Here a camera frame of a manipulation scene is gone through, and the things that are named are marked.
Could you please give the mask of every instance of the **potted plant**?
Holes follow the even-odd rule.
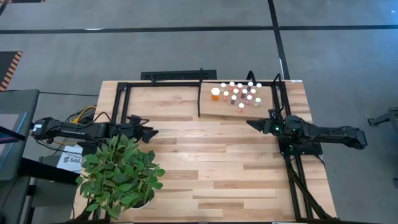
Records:
[[[129,208],[145,207],[155,196],[157,180],[165,171],[154,164],[155,153],[138,149],[135,139],[115,136],[102,144],[96,154],[85,156],[85,173],[76,180],[80,194],[91,200],[87,211],[105,209],[115,219]]]

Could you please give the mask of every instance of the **wooden tray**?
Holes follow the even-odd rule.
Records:
[[[268,110],[273,108],[272,104],[272,91],[269,86],[261,87],[259,93],[256,93],[256,97],[261,98],[261,103],[258,107],[254,107],[254,99],[251,100],[250,105],[244,105],[243,112],[238,113],[239,103],[244,103],[244,99],[241,98],[241,93],[238,93],[234,105],[231,105],[232,92],[229,93],[228,99],[224,101],[223,93],[220,93],[218,100],[211,99],[211,89],[217,87],[220,88],[218,83],[202,83],[200,90],[200,114],[207,115],[219,115],[219,116],[236,116],[244,118],[268,118]]]

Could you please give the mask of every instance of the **wooden board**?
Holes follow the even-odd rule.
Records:
[[[223,93],[220,93],[218,100],[211,99],[211,89],[219,88],[220,84],[216,83],[202,83],[200,89],[200,114],[218,115],[218,116],[235,116],[242,118],[268,118],[268,110],[273,108],[272,92],[269,86],[263,86],[255,97],[261,99],[258,107],[254,107],[254,99],[251,100],[249,105],[244,105],[243,111],[238,112],[239,103],[244,103],[245,99],[241,98],[241,93],[237,94],[238,99],[234,105],[231,105],[232,92],[229,93],[228,99],[224,101]]]
[[[116,81],[103,82],[96,115],[112,113]],[[293,114],[311,121],[303,83],[286,81]],[[142,210],[128,210],[112,222],[288,222],[294,220],[285,163],[275,136],[261,134],[244,118],[197,116],[197,106],[173,108],[197,97],[196,88],[134,88],[129,112],[150,117],[146,126],[159,130],[140,150],[156,153],[166,170],[162,190]],[[98,122],[107,121],[105,116]],[[325,168],[314,156],[302,156],[309,191],[335,216]],[[305,207],[299,190],[302,216]],[[87,199],[75,197],[76,216]]]

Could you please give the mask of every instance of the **white sign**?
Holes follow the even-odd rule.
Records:
[[[57,168],[69,170],[79,174],[81,171],[81,164],[83,163],[83,157],[81,156],[82,150],[83,148],[78,145],[65,146],[61,158],[58,161]]]

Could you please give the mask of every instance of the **small bottle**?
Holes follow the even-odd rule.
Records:
[[[212,88],[211,89],[211,99],[212,100],[218,100],[218,95],[220,94],[220,89],[219,88]]]
[[[239,113],[241,113],[242,111],[243,111],[243,108],[244,108],[244,104],[243,103],[240,103],[239,105],[238,105],[238,112]]]
[[[253,82],[249,82],[248,83],[248,91],[250,91],[252,87],[253,87]]]
[[[232,91],[234,89],[235,82],[230,82],[229,83],[229,91]]]
[[[221,84],[221,91],[222,91],[222,92],[225,91],[225,87],[226,87],[226,84],[225,84],[225,83],[222,83],[222,84]]]
[[[243,87],[242,83],[238,83],[238,90],[239,90],[239,92],[242,92],[242,87]]]
[[[228,95],[229,95],[229,92],[224,91],[224,101],[226,101],[228,99]]]
[[[261,83],[257,83],[256,87],[257,87],[257,92],[259,92],[262,87]]]
[[[253,98],[256,97],[256,90],[254,88],[252,88],[250,90],[250,94],[251,94],[251,96],[253,96]]]
[[[245,99],[247,93],[248,93],[248,90],[247,90],[247,89],[243,89],[243,90],[242,90],[241,98],[242,98],[242,99]]]
[[[253,99],[253,97],[252,97],[251,95],[248,95],[248,96],[246,97],[246,101],[245,101],[244,103],[247,104],[247,105],[249,105],[251,99]]]
[[[260,105],[261,99],[260,98],[256,98],[256,102],[254,102],[254,107],[258,107]]]
[[[236,95],[231,96],[231,105],[235,104],[236,99],[237,99]]]

